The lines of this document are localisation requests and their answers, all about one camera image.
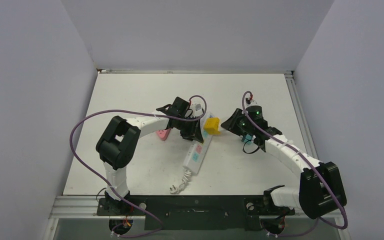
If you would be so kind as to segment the teal plug adapter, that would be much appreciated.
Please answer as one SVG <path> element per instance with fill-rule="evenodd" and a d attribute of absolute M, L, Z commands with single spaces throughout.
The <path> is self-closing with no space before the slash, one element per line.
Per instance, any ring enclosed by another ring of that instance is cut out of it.
<path fill-rule="evenodd" d="M 244 145 L 250 145 L 253 143 L 254 137 L 252 135 L 245 135 L 241 138 L 241 141 L 243 142 Z"/>

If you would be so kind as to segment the yellow plug adapter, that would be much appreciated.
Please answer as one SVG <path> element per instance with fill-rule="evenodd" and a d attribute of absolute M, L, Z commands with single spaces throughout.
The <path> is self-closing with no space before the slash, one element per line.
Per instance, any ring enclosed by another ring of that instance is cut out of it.
<path fill-rule="evenodd" d="M 209 117 L 206 119 L 203 129 L 209 135 L 220 135 L 221 131 L 219 130 L 220 119 L 218 117 Z"/>

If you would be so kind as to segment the pink triangular plug adapter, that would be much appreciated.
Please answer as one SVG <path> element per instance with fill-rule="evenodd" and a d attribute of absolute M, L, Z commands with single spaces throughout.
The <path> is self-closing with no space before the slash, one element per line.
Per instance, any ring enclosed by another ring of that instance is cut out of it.
<path fill-rule="evenodd" d="M 164 130 L 158 130 L 155 133 L 159 137 L 160 140 L 165 141 L 168 138 L 170 131 L 171 131 L 171 129 L 169 128 L 169 129 L 164 129 Z"/>

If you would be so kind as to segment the white power strip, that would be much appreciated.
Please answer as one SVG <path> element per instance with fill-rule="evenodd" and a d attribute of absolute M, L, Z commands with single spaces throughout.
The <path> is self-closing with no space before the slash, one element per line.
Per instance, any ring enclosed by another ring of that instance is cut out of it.
<path fill-rule="evenodd" d="M 190 148 L 188 149 L 183 161 L 183 167 L 191 172 L 192 175 L 197 175 L 205 158 L 206 152 L 212 140 L 212 135 L 204 130 L 204 125 L 208 118 L 212 118 L 214 115 L 211 112 L 207 112 L 205 116 L 200 120 L 200 133 L 203 138 L 203 143 L 193 140 Z"/>

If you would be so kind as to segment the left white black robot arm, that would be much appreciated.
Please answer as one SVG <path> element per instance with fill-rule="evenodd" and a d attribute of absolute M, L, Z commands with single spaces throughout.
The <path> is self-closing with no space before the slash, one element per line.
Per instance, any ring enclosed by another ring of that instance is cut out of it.
<path fill-rule="evenodd" d="M 96 151 L 103 161 L 107 189 L 112 198 L 109 208 L 116 215 L 128 211 L 129 194 L 127 186 L 127 165 L 133 159 L 140 138 L 157 131 L 179 130 L 187 141 L 204 142 L 201 119 L 207 113 L 208 105 L 193 104 L 191 100 L 176 97 L 173 103 L 157 108 L 152 113 L 134 112 L 133 118 L 114 116 L 96 144 Z"/>

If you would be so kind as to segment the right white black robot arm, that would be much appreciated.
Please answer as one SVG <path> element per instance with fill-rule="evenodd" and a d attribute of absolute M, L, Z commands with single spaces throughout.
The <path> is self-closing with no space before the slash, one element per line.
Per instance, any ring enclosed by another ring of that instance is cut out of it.
<path fill-rule="evenodd" d="M 324 163 L 301 149 L 264 119 L 262 107 L 236 109 L 221 127 L 237 136 L 251 136 L 263 152 L 284 164 L 298 179 L 297 187 L 278 185 L 264 191 L 263 209 L 269 214 L 282 207 L 302 210 L 317 219 L 335 210 L 345 212 L 347 198 L 338 167 Z"/>

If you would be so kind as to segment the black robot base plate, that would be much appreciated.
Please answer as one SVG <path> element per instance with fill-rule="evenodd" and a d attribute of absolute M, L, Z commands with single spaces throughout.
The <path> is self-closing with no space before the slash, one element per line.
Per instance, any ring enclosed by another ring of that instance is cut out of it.
<path fill-rule="evenodd" d="M 265 227 L 277 231 L 286 216 L 295 214 L 289 207 L 270 206 L 263 195 L 131 195 L 127 199 L 152 215 L 104 197 L 99 200 L 97 216 L 109 217 L 110 227 L 124 223 L 125 229 L 141 219 L 147 231 L 260 231 Z"/>

